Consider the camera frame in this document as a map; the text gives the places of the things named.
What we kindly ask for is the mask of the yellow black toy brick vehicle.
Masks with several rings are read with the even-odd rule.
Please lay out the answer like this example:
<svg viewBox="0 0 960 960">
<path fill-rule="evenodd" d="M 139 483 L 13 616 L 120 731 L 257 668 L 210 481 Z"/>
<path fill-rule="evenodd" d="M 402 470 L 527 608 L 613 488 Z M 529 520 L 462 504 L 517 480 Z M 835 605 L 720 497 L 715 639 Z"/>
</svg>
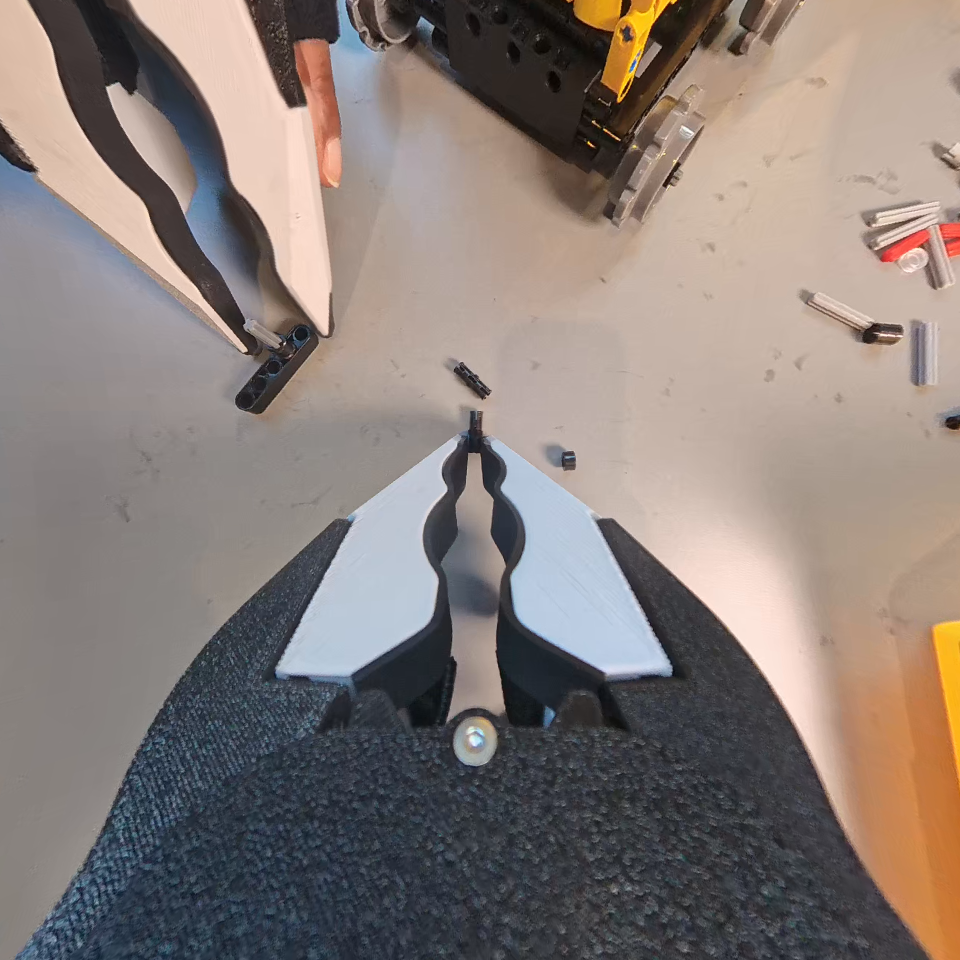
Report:
<svg viewBox="0 0 960 960">
<path fill-rule="evenodd" d="M 740 34 L 746 2 L 411 1 L 455 78 L 565 161 L 609 181 L 689 64 Z"/>
</svg>

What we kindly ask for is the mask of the yellow plastic storage bin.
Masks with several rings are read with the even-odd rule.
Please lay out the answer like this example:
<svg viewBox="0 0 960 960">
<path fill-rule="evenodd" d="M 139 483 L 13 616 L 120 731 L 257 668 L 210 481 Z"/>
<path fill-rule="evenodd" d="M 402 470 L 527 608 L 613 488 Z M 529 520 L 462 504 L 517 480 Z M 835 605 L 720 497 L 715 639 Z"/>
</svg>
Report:
<svg viewBox="0 0 960 960">
<path fill-rule="evenodd" d="M 931 635 L 954 766 L 959 774 L 959 621 L 936 624 Z"/>
</svg>

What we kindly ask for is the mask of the grey desk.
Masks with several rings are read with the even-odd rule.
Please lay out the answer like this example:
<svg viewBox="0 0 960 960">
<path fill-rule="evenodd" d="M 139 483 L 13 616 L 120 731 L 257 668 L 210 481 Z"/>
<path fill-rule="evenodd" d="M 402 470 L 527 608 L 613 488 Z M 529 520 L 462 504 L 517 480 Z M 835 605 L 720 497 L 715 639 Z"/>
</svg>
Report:
<svg viewBox="0 0 960 960">
<path fill-rule="evenodd" d="M 622 230 L 425 46 L 345 34 L 333 66 L 336 331 L 261 416 L 234 407 L 250 362 L 2 170 L 2 958 L 216 630 L 465 422 L 457 361 L 490 433 L 726 623 L 892 906 L 958 958 L 930 637 L 958 618 L 958 286 L 866 242 L 872 210 L 958 214 L 958 2 L 806 2 L 757 60 L 709 50 L 682 182 Z M 859 342 L 813 292 L 904 338 Z M 939 329 L 928 390 L 913 321 Z"/>
</svg>

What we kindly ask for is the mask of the grey toothed wheel hub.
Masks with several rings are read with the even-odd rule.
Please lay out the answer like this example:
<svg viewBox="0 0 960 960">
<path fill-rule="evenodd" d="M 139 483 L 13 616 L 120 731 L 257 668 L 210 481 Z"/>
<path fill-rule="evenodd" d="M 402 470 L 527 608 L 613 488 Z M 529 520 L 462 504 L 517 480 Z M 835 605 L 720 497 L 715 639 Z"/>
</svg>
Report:
<svg viewBox="0 0 960 960">
<path fill-rule="evenodd" d="M 421 19 L 411 1 L 346 1 L 345 9 L 359 39 L 373 52 L 407 42 Z"/>
<path fill-rule="evenodd" d="M 786 30 L 805 1 L 747 1 L 739 16 L 740 33 L 728 50 L 736 56 L 748 56 L 754 50 L 770 47 Z"/>
<path fill-rule="evenodd" d="M 617 228 L 644 222 L 671 186 L 701 138 L 704 90 L 691 84 L 677 97 L 664 95 L 640 123 L 608 182 L 605 214 Z"/>
</svg>

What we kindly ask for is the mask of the black thin liftarm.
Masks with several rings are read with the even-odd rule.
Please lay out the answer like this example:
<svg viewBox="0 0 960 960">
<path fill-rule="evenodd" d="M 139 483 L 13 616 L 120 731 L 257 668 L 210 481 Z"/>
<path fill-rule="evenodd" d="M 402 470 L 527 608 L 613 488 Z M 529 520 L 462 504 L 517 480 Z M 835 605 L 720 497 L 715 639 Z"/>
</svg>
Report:
<svg viewBox="0 0 960 960">
<path fill-rule="evenodd" d="M 235 396 L 234 404 L 241 412 L 259 415 L 280 394 L 319 342 L 319 335 L 310 323 L 298 323 L 287 333 L 277 333 L 285 339 L 286 348 L 273 352 L 265 348 L 265 360 L 246 381 Z"/>
</svg>

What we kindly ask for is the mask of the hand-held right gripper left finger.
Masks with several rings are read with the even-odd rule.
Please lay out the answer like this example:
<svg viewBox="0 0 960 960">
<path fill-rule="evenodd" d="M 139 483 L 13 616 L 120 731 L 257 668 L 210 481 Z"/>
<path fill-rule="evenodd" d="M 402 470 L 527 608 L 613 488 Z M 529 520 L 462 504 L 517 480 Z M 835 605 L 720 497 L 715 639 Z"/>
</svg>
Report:
<svg viewBox="0 0 960 960">
<path fill-rule="evenodd" d="M 467 438 L 457 435 L 354 510 L 276 679 L 382 691 L 416 727 L 447 721 L 456 664 L 442 561 L 466 476 Z"/>
</svg>

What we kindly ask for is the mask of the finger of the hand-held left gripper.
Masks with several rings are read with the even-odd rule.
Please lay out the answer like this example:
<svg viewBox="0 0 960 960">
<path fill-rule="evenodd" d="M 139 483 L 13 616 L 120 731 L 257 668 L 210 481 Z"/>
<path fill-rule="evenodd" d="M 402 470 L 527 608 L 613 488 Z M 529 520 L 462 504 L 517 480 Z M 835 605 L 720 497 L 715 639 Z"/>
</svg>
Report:
<svg viewBox="0 0 960 960">
<path fill-rule="evenodd" d="M 225 180 L 294 316 L 333 332 L 330 245 L 308 107 L 284 97 L 242 1 L 113 2 L 216 131 Z"/>
<path fill-rule="evenodd" d="M 258 352 L 166 181 L 114 111 L 74 2 L 2 2 L 2 139 L 17 164 L 241 354 Z"/>
</svg>

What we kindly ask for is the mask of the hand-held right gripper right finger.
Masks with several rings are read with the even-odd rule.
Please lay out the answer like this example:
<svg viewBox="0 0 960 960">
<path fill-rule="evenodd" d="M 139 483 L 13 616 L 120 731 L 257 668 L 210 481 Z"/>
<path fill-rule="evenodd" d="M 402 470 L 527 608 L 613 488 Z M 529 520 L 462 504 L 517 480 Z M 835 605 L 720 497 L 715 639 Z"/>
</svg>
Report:
<svg viewBox="0 0 960 960">
<path fill-rule="evenodd" d="M 618 723 L 611 686 L 669 679 L 674 666 L 600 517 L 499 439 L 482 440 L 480 459 L 505 564 L 496 659 L 508 721 L 546 726 L 584 692 Z"/>
</svg>

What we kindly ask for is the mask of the grey axle with black connector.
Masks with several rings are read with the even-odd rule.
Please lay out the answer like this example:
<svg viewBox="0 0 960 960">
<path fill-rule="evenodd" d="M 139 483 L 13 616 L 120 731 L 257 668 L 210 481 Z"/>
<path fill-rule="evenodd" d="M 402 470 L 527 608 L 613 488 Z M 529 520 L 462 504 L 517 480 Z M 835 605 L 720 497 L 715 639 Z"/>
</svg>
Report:
<svg viewBox="0 0 960 960">
<path fill-rule="evenodd" d="M 854 332 L 856 339 L 868 346 L 894 346 L 903 341 L 906 329 L 898 323 L 879 322 L 822 292 L 808 293 L 808 307 L 833 319 Z"/>
</svg>

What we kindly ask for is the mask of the pile of red black pins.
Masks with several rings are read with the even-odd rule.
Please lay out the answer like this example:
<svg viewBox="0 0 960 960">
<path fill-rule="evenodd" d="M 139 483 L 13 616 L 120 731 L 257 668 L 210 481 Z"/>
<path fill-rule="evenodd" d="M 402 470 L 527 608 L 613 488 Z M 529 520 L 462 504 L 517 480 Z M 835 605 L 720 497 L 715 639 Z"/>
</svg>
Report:
<svg viewBox="0 0 960 960">
<path fill-rule="evenodd" d="M 869 246 L 883 263 L 904 273 L 924 272 L 935 291 L 958 282 L 958 219 L 946 217 L 939 200 L 915 201 L 882 208 L 866 217 Z M 911 382 L 920 390 L 937 385 L 939 328 L 913 320 L 910 331 Z"/>
</svg>

